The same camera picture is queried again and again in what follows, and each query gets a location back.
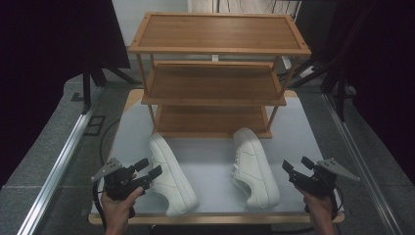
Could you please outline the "wooden three-shelf shoe rack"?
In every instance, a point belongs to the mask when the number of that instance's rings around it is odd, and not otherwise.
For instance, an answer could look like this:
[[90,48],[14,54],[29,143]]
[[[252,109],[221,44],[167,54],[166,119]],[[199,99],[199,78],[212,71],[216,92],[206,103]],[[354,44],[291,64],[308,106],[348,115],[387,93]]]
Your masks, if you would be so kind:
[[129,47],[149,55],[143,105],[165,137],[230,138],[242,128],[272,135],[286,103],[277,62],[310,51],[289,15],[148,13]]

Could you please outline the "white sneaker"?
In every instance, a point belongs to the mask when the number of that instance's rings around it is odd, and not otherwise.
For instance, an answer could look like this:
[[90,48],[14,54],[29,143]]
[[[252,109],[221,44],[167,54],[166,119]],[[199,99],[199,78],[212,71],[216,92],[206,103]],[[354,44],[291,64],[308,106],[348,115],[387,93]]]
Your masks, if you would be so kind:
[[232,181],[248,197],[252,210],[274,208],[280,202],[279,187],[256,135],[243,127],[234,133],[236,156]]
[[165,215],[175,217],[192,211],[198,198],[167,142],[158,133],[149,141],[153,166],[161,168],[161,175],[152,182],[152,190],[167,199]]

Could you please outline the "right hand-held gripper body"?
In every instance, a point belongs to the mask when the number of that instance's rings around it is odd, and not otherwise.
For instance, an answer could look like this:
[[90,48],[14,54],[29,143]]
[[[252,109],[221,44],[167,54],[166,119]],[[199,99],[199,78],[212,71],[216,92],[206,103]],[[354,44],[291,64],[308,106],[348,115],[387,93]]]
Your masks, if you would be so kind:
[[311,176],[304,175],[294,169],[294,173],[289,174],[289,181],[313,196],[326,197],[333,194],[339,175],[355,181],[360,180],[358,176],[351,173],[334,159],[327,159],[318,161],[315,164]]

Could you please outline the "person's right hand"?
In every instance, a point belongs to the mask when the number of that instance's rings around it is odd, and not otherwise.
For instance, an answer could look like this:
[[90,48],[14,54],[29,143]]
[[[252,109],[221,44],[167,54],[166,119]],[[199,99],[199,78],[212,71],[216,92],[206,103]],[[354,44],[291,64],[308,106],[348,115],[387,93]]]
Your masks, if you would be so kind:
[[306,191],[299,189],[303,194],[303,200],[308,205],[309,218],[314,228],[333,227],[333,205],[329,197],[318,198]]

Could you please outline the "person's left hand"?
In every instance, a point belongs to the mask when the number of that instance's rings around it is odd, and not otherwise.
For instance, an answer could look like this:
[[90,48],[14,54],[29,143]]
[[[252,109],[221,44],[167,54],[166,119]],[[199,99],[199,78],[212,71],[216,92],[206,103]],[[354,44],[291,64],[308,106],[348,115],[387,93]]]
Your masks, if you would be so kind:
[[114,201],[106,192],[101,196],[104,217],[107,228],[126,229],[128,226],[129,209],[135,205],[136,200],[141,196],[144,189],[138,187],[125,200]]

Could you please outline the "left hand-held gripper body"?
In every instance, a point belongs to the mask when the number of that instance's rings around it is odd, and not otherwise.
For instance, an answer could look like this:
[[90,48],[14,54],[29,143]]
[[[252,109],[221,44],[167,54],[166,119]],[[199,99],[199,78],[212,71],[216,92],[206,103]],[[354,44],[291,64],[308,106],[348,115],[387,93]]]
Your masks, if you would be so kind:
[[125,200],[135,189],[142,187],[144,190],[150,188],[151,179],[148,175],[133,178],[134,165],[125,167],[116,158],[110,158],[92,177],[92,182],[104,179],[103,190],[114,201]]

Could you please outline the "black curtain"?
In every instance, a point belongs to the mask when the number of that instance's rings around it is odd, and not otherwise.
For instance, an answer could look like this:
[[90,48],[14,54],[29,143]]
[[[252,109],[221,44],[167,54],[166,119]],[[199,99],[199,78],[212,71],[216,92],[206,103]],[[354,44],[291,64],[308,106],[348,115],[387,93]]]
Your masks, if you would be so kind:
[[66,82],[99,62],[130,67],[113,0],[0,0],[0,187]]
[[338,0],[331,32],[370,5],[344,60],[353,105],[415,184],[415,0]]

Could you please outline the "aluminium rail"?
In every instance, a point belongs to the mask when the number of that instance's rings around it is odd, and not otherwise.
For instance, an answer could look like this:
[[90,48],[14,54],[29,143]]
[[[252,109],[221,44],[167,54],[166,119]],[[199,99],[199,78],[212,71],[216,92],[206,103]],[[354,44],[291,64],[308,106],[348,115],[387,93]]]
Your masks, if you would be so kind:
[[41,187],[35,201],[33,202],[29,212],[27,213],[17,235],[33,235],[39,225],[41,219],[46,213],[54,194],[68,168],[74,151],[80,142],[89,120],[91,119],[99,99],[104,92],[103,87],[97,87],[91,98],[89,110],[79,116],[76,121],[69,138],[67,139],[61,153],[57,157],[48,177]]
[[374,204],[376,211],[378,212],[378,215],[380,216],[381,221],[383,222],[387,230],[387,234],[403,235],[403,232],[400,228],[400,225],[397,222],[392,207],[387,202],[386,197],[384,196],[381,190],[381,187],[379,186],[377,180],[370,171],[367,163],[364,161],[359,148],[357,147],[351,133],[349,132],[349,129],[346,126],[346,123],[342,121],[339,115],[337,114],[336,106],[333,99],[327,94],[322,94],[322,99],[327,105],[337,129],[340,131],[340,134],[345,142],[349,155],[352,158],[354,165],[359,173],[361,182],[368,190],[368,194]]

